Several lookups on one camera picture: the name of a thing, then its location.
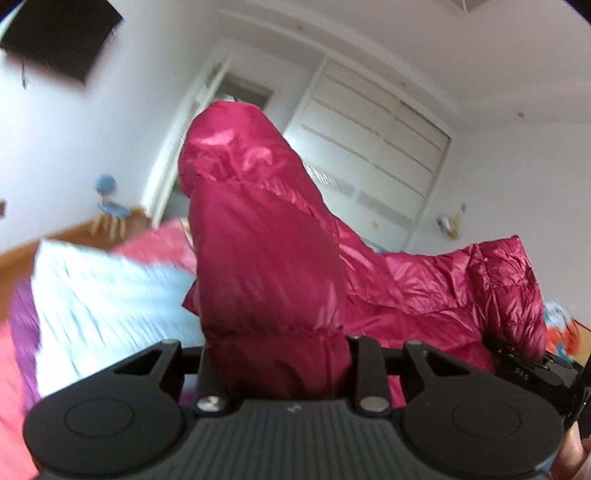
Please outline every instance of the blue chair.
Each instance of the blue chair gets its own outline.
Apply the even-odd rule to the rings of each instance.
[[[105,197],[115,191],[115,179],[111,175],[102,175],[96,182],[96,191],[99,194],[99,201],[96,207],[99,209],[98,215],[90,226],[90,233],[95,236],[102,226],[104,230],[111,230],[111,242],[115,243],[117,234],[125,239],[127,224],[126,218],[130,215],[129,209],[120,203],[106,200]]]

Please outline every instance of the wooden chair leg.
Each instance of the wooden chair leg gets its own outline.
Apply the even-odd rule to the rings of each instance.
[[[101,225],[101,223],[103,223],[103,212],[99,212],[99,214],[95,217],[94,220],[92,220],[92,224],[90,226],[90,234],[92,236],[95,236],[96,233],[99,231],[99,227]]]
[[[119,223],[119,234],[121,235],[121,238],[123,240],[125,240],[126,233],[127,233],[127,221],[124,218],[122,218]]]
[[[117,240],[117,227],[119,226],[119,221],[117,218],[111,219],[111,243],[114,244],[115,240]]]
[[[110,221],[111,217],[109,215],[107,215],[106,213],[103,213],[103,224],[102,224],[102,228],[105,232],[109,231],[109,221]]]

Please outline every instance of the white door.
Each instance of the white door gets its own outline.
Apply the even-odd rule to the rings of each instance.
[[[330,61],[287,141],[324,202],[370,246],[399,251],[449,137],[357,72]]]
[[[212,102],[217,89],[221,85],[224,77],[230,69],[232,58],[228,57],[223,63],[218,64],[204,81],[203,87],[199,90],[195,99],[189,107],[189,111],[180,127],[175,134],[175,140],[170,148],[168,161],[163,175],[161,176],[160,187],[158,188],[157,199],[155,203],[154,213],[152,214],[152,226],[157,228],[160,226],[164,211],[170,195],[172,194],[174,183],[178,177],[178,156],[184,144],[185,136],[191,126],[193,119],[203,112]]]

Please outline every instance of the colorful fabric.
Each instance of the colorful fabric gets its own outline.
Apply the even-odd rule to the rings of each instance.
[[[546,350],[573,362],[579,353],[581,337],[568,309],[555,301],[545,301],[544,323],[547,329]]]

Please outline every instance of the shiny red puffer jacket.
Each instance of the shiny red puffer jacket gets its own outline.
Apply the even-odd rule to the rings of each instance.
[[[421,339],[490,371],[484,332],[542,356],[540,289],[519,238],[437,257],[376,254],[329,212],[269,120],[242,103],[199,115],[178,165],[199,279],[186,306],[235,393],[341,395],[353,334],[391,348]]]

